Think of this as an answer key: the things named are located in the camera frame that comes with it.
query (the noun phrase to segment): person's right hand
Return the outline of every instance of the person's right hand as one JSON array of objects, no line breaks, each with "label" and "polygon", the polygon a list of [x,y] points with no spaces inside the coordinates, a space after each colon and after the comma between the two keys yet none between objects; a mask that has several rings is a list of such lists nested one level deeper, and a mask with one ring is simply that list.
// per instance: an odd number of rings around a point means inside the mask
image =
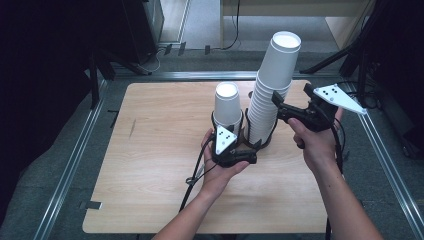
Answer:
[{"label": "person's right hand", "polygon": [[[336,113],[336,118],[340,121],[342,109]],[[336,142],[331,129],[318,133],[312,132],[305,125],[295,118],[288,120],[288,124],[295,132],[293,140],[298,145],[305,145],[303,156],[309,169],[316,173],[322,167],[335,164]]]}]

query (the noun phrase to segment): paper cup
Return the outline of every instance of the paper cup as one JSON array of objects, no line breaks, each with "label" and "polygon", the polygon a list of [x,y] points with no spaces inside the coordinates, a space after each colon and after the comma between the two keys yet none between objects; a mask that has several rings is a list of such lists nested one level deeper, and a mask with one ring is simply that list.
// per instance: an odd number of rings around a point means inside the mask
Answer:
[{"label": "paper cup", "polygon": [[221,82],[215,91],[216,120],[224,125],[231,125],[241,119],[242,112],[238,87],[234,82]]},{"label": "paper cup", "polygon": [[274,34],[258,71],[265,86],[285,88],[289,85],[300,46],[301,40],[294,33],[283,31]]}]

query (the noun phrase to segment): person's left hand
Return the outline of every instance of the person's left hand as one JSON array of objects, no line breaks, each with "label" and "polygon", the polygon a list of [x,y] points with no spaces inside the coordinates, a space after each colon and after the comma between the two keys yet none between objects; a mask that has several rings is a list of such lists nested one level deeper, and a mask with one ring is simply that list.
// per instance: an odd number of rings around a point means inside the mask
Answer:
[{"label": "person's left hand", "polygon": [[[201,146],[206,143],[209,136],[212,134],[212,131],[212,129],[209,129],[206,132]],[[207,172],[209,169],[213,169],[204,175],[200,193],[207,194],[207,196],[213,197],[214,199],[217,199],[222,194],[233,176],[237,175],[249,166],[249,162],[247,161],[239,162],[230,168],[222,168],[219,165],[215,166],[216,163],[212,161],[212,150],[209,145],[205,148],[203,159],[205,162],[204,171]]]}]

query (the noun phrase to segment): tall stack of cups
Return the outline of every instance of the tall stack of cups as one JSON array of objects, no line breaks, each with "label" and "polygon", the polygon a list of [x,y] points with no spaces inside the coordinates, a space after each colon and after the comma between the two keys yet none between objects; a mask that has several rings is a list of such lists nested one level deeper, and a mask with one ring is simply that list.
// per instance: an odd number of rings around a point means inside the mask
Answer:
[{"label": "tall stack of cups", "polygon": [[259,140],[264,144],[270,137],[278,112],[272,94],[276,90],[283,97],[287,95],[300,45],[300,38],[291,32],[277,32],[272,37],[250,99],[247,114],[250,124],[244,131],[250,144]]},{"label": "tall stack of cups", "polygon": [[215,125],[228,128],[234,125],[233,133],[238,135],[243,112],[240,106],[240,96],[234,82],[221,82],[215,91],[215,110],[213,121]]}]

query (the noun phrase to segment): hand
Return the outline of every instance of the hand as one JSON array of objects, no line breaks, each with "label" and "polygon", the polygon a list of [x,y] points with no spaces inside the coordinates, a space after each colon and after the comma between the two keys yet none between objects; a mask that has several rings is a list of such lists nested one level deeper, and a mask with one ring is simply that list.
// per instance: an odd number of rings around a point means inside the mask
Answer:
[{"label": "hand", "polygon": [[[212,129],[209,129],[206,132],[201,146],[206,143],[209,136],[212,134],[212,131]],[[203,159],[205,163],[204,171],[207,172],[209,169],[213,169],[204,175],[203,185],[199,194],[205,194],[208,197],[214,198],[214,200],[222,194],[233,176],[249,166],[247,161],[239,162],[230,168],[222,168],[221,166],[216,165],[216,163],[212,161],[212,150],[209,145],[205,148]]]},{"label": "hand", "polygon": [[[340,121],[342,108],[336,112],[335,118]],[[305,125],[295,118],[288,120],[288,124],[295,132],[293,140],[298,145],[305,144],[303,156],[309,169],[316,173],[321,167],[335,163],[335,139],[331,129],[318,133],[312,132]],[[339,128],[338,122],[335,122],[336,129]]]}]

